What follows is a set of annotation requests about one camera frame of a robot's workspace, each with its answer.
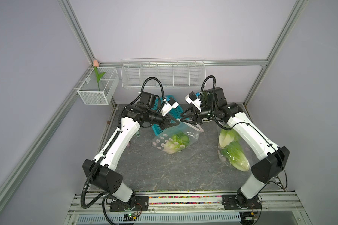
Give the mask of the clear pink-dotted zipper bag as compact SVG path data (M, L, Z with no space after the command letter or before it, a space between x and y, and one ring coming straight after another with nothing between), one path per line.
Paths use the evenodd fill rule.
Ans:
M203 132L204 130L199 124L192 125L189 123L180 122L177 126L165 129L163 132L157 135L151 141L151 144L158 150L168 154L174 154L197 142L199 140L200 134Z

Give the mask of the pale chinese cabbage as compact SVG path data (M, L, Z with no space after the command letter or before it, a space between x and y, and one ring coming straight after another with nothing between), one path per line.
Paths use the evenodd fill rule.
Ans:
M190 138L188 135L180 132L172 136L164 145L164 151L173 154L182 151L189 146Z

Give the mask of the green chinese cabbage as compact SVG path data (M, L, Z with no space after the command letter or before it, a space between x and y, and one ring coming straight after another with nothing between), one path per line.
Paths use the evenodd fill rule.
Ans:
M222 156L237 170L247 172L250 164L239 142L232 142L220 150Z
M224 149L230 143L239 142L240 140L241 140L241 136L234 129L232 130L222 129L219 134L218 144L221 149Z

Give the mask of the clear pink-trim zipper bag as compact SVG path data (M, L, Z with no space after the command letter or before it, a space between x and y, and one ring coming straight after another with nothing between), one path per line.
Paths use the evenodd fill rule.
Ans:
M244 140L234 129L217 129L218 156L221 162L241 172L249 172L252 158Z

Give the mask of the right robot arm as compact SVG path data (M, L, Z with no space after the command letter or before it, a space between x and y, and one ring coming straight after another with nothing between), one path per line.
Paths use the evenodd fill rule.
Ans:
M191 92L186 96L186 102L191 108L181 114L181 121L193 125L202 124L203 119L213 119L218 127L224 130L235 130L249 145L259 162L251 166L251 175L233 197L224 197L223 204L232 203L240 209L251 206L262 206L259 193L265 186L281 172L290 152L286 147L279 147L268 139L248 118L242 107L236 103L228 103L222 88L216 87L216 78L213 87L200 92Z

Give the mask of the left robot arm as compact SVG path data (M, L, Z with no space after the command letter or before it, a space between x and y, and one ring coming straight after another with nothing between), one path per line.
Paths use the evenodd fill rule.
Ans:
M156 124L162 130L179 125L179 121L169 115L169 111L176 108L178 103L173 98L166 99L158 78L149 77L143 85L151 80L159 84L161 97L145 92L144 88L141 88L139 95L122 108L118 126L103 149L94 159L87 159L83 163L86 175L80 198L83 209L90 208L104 196L121 202L128 209L133 209L136 204L135 192L123 182L122 175L115 171L122 153L144 123Z

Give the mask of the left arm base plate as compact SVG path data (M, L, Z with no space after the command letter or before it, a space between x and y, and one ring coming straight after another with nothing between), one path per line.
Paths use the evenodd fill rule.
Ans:
M124 211L148 211L149 197L148 196L134 196L128 202L116 200L110 205L110 212L124 212Z

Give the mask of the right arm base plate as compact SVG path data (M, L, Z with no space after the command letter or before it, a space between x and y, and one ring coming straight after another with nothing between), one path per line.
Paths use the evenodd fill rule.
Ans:
M262 208L262 201L258 196L252 199L247 199L243 195L222 195L222 205L225 210L250 210Z

